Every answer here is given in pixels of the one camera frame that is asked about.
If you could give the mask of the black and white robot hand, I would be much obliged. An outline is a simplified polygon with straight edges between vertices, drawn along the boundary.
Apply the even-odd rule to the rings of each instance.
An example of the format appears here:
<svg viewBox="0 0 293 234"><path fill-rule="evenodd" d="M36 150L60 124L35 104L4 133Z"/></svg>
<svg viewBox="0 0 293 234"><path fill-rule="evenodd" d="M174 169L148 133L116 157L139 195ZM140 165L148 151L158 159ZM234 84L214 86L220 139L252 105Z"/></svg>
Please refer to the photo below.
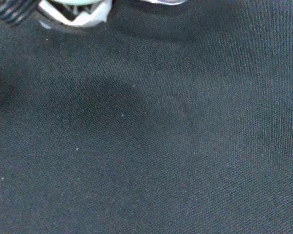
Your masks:
<svg viewBox="0 0 293 234"><path fill-rule="evenodd" d="M107 22L112 0L0 0L0 20L10 26L34 12L58 24L87 28Z"/></svg>

